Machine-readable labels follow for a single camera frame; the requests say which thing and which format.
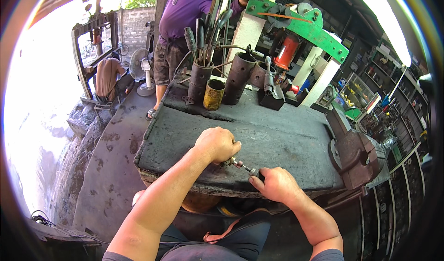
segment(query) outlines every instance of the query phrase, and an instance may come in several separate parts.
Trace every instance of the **worn workbench surface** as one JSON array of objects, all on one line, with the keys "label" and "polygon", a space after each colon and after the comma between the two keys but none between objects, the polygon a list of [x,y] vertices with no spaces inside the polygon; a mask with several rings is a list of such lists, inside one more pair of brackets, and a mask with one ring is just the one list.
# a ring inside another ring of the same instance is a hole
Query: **worn workbench surface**
[{"label": "worn workbench surface", "polygon": [[[236,157],[245,165],[285,168],[305,191],[343,188],[328,156],[331,134],[324,114],[289,104],[279,111],[268,109],[258,104],[258,94],[252,90],[245,90],[237,105],[221,105],[210,112],[202,104],[186,106],[182,100],[186,94],[186,84],[174,84],[145,133],[135,164],[146,184],[172,167],[203,130],[220,126],[242,142]],[[248,182],[247,171],[213,164],[192,190],[223,196],[260,196]]]}]

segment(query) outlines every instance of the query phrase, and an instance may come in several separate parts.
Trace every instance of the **green metal frame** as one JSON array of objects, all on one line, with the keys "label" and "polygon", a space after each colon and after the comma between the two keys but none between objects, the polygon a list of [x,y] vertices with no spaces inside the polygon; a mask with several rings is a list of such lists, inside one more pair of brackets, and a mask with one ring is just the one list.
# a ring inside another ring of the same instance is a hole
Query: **green metal frame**
[{"label": "green metal frame", "polygon": [[[274,5],[276,3],[269,0],[249,0],[245,12],[266,20],[267,16],[258,15],[258,13],[266,13]],[[314,8],[306,12],[304,16],[292,11],[291,16],[300,20],[292,19],[286,30],[292,31],[317,47],[322,48],[339,63],[345,61],[349,51],[344,45],[323,30],[324,21],[319,9]]]}]

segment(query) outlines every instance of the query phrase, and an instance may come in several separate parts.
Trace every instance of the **brick wall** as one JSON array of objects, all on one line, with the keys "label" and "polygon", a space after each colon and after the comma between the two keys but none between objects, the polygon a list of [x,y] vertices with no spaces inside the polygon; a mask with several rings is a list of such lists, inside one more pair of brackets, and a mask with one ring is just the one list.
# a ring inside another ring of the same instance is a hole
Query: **brick wall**
[{"label": "brick wall", "polygon": [[145,23],[154,20],[154,7],[120,9],[118,17],[119,25],[122,27],[121,31],[119,29],[122,44],[129,48],[129,53],[124,59],[129,62],[137,48],[145,47],[149,30],[145,27]]}]

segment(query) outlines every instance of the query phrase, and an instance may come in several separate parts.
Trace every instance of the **green plant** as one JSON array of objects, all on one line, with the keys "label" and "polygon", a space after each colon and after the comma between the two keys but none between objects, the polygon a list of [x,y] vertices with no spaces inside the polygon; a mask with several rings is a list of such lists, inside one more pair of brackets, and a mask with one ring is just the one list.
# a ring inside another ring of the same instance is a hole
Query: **green plant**
[{"label": "green plant", "polygon": [[156,0],[129,0],[126,2],[125,8],[132,9],[138,7],[155,6]]}]

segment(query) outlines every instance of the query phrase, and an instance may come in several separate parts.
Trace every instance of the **flip-flop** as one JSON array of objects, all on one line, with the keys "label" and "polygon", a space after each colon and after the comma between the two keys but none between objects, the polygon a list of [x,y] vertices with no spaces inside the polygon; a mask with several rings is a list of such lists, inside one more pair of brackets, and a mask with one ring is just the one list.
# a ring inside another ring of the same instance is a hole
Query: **flip-flop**
[{"label": "flip-flop", "polygon": [[151,108],[148,110],[147,115],[145,116],[146,120],[151,120],[153,119],[155,116],[156,110],[154,108]]}]

